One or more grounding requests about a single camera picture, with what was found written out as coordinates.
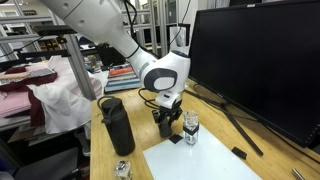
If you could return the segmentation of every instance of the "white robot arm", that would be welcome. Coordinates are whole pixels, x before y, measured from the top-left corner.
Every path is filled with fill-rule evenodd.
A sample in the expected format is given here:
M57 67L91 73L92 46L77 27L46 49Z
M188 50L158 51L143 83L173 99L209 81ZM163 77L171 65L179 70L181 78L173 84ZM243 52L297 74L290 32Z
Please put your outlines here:
M91 41L109 43L131 63L146 89L159 92L156 102L171 109L181 101L190 59L173 51L157 60L139 48L123 27L122 13L113 0L40 0L71 28Z

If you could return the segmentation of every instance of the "wooden table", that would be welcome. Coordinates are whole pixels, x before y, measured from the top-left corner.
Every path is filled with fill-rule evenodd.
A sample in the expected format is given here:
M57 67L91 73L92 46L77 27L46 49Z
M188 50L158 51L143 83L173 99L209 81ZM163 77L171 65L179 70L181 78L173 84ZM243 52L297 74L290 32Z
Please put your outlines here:
M156 97L155 93L147 91L143 91L142 94L147 99ZM132 166L133 179L153 179L143 156L143 151L166 139L160 137L159 128L153 120L152 109L144 105L143 99L138 95L138 90L125 91L115 96L122 99L128 113L136 148L133 153L125 157L120 157L115 153L107 129L101 123L100 110L96 106L96 101L94 101L91 122L90 178L93 180L116 179L114 177L115 164L119 160L129 160ZM234 146L237 146L245 151L248 154L247 159L242 161L262 179L296 179L292 173L292 168L296 168L307 180L320 179L319 164L284 143L263 125L238 119L243 129L264 152L261 157L244 140L222 112L186 93L183 94L181 108L183 110L195 110L199 115L200 123L228 149L231 150ZM231 105L228 106L228 109L237 115L247 116ZM183 116L172 124L173 133L182 133L182 121ZM299 149L320 161L320 155L310 149Z

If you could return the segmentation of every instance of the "red cloth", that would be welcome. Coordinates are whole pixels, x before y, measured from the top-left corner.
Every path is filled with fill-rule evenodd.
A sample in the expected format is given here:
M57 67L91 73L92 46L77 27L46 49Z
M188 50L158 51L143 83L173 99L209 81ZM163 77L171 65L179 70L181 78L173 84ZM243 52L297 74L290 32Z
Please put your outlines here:
M8 70L9 72L6 71L6 74L25 72L26 69L25 68L23 69L23 68L21 67L11 68ZM56 78L57 78L57 73L41 76L41 77L27 78L19 82L11 82L10 84L0 86L0 91L2 92L28 91L28 97L31 103L31 109L30 109L31 126L32 127L42 126L42 125L45 125L45 116L42 109L41 101L34 96L33 91L30 90L26 85L34 84L36 86L39 86L41 84L54 82Z

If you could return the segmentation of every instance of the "black bottle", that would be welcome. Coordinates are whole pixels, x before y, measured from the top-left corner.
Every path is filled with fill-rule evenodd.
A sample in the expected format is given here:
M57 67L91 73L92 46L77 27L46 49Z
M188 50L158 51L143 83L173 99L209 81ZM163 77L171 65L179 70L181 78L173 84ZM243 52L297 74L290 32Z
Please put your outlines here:
M112 97L104 101L101 104L101 110L104 116L102 123L105 123L107 127L116 153L119 156L130 154L135 148L135 142L128 114L124 109L121 99Z

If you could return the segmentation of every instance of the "clear bottle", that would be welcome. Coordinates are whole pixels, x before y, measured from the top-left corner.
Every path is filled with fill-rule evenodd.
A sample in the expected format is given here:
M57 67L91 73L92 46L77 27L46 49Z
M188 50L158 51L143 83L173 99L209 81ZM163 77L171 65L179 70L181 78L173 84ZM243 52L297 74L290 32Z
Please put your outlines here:
M195 111L184 112L183 131L185 142L193 146L198 141L199 134L198 114Z

